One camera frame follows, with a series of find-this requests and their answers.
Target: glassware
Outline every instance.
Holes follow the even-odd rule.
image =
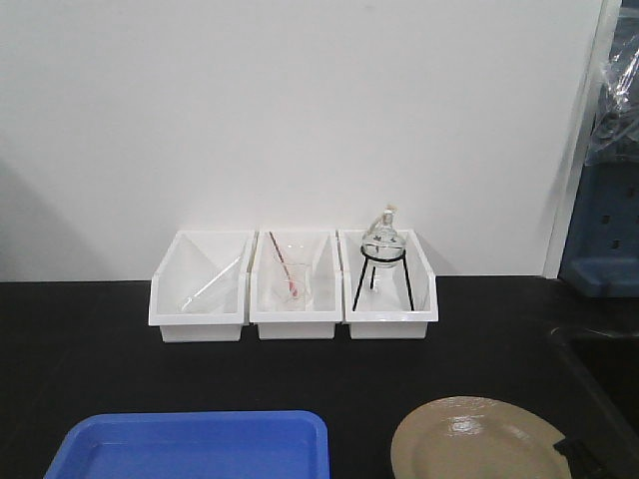
[[[402,238],[395,228],[392,220],[396,209],[388,206],[380,217],[370,225],[370,228],[361,238],[363,252],[375,259],[400,259],[406,248],[406,240]],[[375,267],[394,267],[396,262],[373,261]]]
[[[228,272],[240,259],[241,256],[236,257],[196,292],[187,296],[180,305],[180,311],[186,314],[209,313],[224,304],[227,294],[238,287],[237,281]]]

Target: storage bin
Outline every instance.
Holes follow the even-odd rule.
[[[260,232],[251,271],[250,320],[260,339],[334,337],[335,324],[342,321],[334,231]]]
[[[639,164],[586,165],[559,277],[591,297],[639,297]]]
[[[77,424],[45,479],[328,479],[307,411],[104,414]]]
[[[370,289],[368,264],[357,308],[352,310],[364,263],[360,252],[364,230],[337,233],[343,269],[344,316],[353,339],[424,338],[429,322],[438,321],[435,274],[413,230],[400,230],[406,239],[406,264],[415,311],[410,310],[401,261],[393,268],[376,268]]]
[[[254,242],[252,231],[176,234],[151,280],[149,325],[165,342],[240,339]]]

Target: white plastic bin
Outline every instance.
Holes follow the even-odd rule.
[[[165,342],[240,339],[254,242],[255,232],[176,234],[151,280],[149,325]],[[207,301],[186,307],[189,297]]]
[[[339,251],[343,269],[345,323],[353,339],[416,338],[426,336],[429,322],[438,321],[435,275],[413,230],[398,233],[406,239],[406,263],[415,311],[410,310],[404,270],[377,268],[370,289],[372,264],[368,264],[357,308],[352,310],[364,257],[360,252],[364,230],[340,230]]]
[[[260,232],[251,271],[250,319],[260,339],[333,338],[342,320],[335,231],[272,233],[285,264],[270,232]]]

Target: white wall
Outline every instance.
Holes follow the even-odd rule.
[[[540,274],[601,0],[7,0],[0,279],[149,278],[176,229],[358,227]]]

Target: sink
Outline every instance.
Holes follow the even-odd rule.
[[[639,332],[557,328],[551,339],[639,460]]]

